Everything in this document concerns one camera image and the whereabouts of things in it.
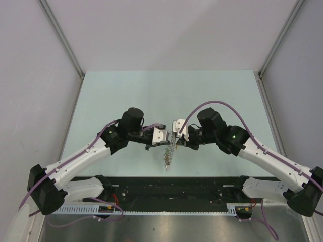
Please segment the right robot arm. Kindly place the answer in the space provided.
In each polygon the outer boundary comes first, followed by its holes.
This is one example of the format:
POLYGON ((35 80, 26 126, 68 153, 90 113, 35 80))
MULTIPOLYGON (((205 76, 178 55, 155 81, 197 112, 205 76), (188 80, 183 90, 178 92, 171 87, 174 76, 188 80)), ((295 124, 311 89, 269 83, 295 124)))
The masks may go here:
POLYGON ((309 168, 269 149, 247 129, 227 125, 220 114, 207 108, 198 114, 200 127, 187 120, 173 122, 179 146, 198 150, 201 145, 216 144, 224 153, 248 160, 272 174, 276 181, 241 176, 233 189, 238 202, 249 198, 286 203, 295 212, 311 217, 322 196, 322 168, 309 168))

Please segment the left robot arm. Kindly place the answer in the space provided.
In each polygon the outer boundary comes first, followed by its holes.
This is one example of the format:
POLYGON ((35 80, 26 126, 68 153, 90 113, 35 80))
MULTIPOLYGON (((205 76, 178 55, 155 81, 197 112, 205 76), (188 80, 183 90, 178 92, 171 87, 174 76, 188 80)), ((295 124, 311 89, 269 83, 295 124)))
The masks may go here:
POLYGON ((144 144, 149 149, 168 145, 168 135, 164 124, 144 126, 143 111, 129 108, 120 119, 105 125, 91 142, 76 153, 47 167, 39 164, 32 167, 23 202, 32 198, 38 212, 50 215, 69 201, 84 198, 107 201, 112 190, 104 176, 97 175, 83 181, 73 181, 73 178, 93 163, 127 147, 129 142, 144 144))

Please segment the large metal keyring organizer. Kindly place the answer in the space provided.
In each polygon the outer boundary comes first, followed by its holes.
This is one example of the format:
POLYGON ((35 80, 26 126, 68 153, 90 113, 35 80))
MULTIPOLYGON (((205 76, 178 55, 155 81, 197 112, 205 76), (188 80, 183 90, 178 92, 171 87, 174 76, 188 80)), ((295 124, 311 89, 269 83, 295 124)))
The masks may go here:
POLYGON ((174 150, 176 148, 176 134, 172 133, 171 134, 171 140, 170 140, 170 144, 169 146, 165 149, 165 153, 164 153, 164 163, 165 163, 165 169, 166 171, 168 171, 168 168, 171 164, 172 161, 172 157, 173 157, 173 153, 174 150))

